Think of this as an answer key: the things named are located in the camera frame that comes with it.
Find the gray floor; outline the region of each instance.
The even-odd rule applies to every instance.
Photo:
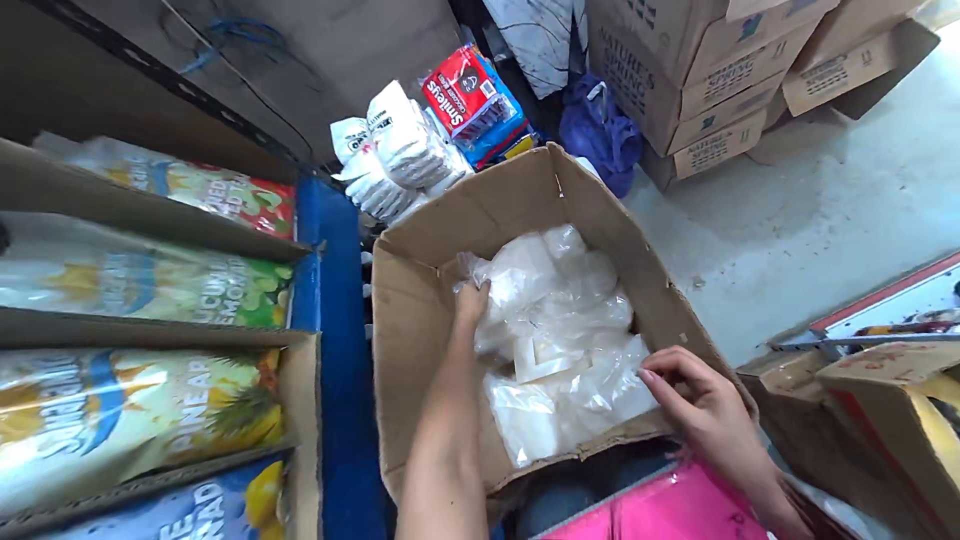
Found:
[[[720,352],[960,249],[960,23],[860,121],[813,110],[661,194],[624,200]]]

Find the blue cord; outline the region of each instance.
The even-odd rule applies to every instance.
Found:
[[[203,69],[208,63],[216,59],[216,51],[220,51],[235,39],[243,39],[293,58],[293,55],[287,49],[286,39],[279,30],[269,24],[247,17],[216,18],[204,27],[204,36],[213,45],[213,48],[205,47],[205,50],[198,54],[195,60],[178,71],[181,75]],[[264,55],[270,60],[276,61],[267,54],[267,51],[264,51]]]

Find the stack of packages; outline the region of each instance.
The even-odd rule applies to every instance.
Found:
[[[640,126],[660,189],[746,152],[838,0],[588,0],[590,68]]]
[[[273,237],[294,234],[293,188],[114,139],[44,134],[36,148],[119,184]],[[0,212],[0,307],[286,329],[293,268],[53,213]],[[42,538],[282,538],[280,349],[0,353],[0,519],[221,456],[271,454]]]
[[[939,43],[935,34],[908,17],[923,3],[841,0],[783,80],[790,113],[799,116],[834,101],[838,110],[859,119]]]
[[[333,178],[347,184],[354,205],[388,226],[473,174],[397,81],[370,101],[366,118],[334,122],[330,134],[344,166]]]
[[[493,360],[484,388],[517,469],[656,405],[636,374],[648,351],[629,333],[634,311],[610,258],[572,225],[519,236],[490,261],[459,260],[474,283],[491,282],[475,350]]]
[[[421,84],[420,108],[397,81],[366,118],[330,125],[344,166],[333,178],[367,214],[392,226],[452,185],[535,144],[519,103],[474,47],[457,49]]]

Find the hand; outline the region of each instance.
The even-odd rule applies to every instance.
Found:
[[[473,282],[464,283],[463,288],[457,293],[457,315],[455,321],[458,324],[467,325],[472,330],[476,330],[480,324],[480,319],[487,312],[487,302],[490,300],[490,282],[483,282],[477,289]]]
[[[774,532],[805,538],[808,530],[780,487],[782,473],[760,443],[733,383],[683,347],[647,356],[643,368],[640,379],[693,452],[746,495]],[[692,400],[684,399],[668,380],[685,382]]]

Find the juice drink pouch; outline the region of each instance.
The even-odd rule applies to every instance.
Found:
[[[290,266],[0,211],[0,306],[285,328]]]
[[[279,442],[279,351],[0,353],[0,514]]]
[[[282,472],[283,462],[267,457],[38,538],[282,540],[276,512]]]
[[[294,239],[296,190],[292,185],[179,160],[105,136],[78,143],[42,134],[34,148],[118,184],[180,201],[272,236]]]

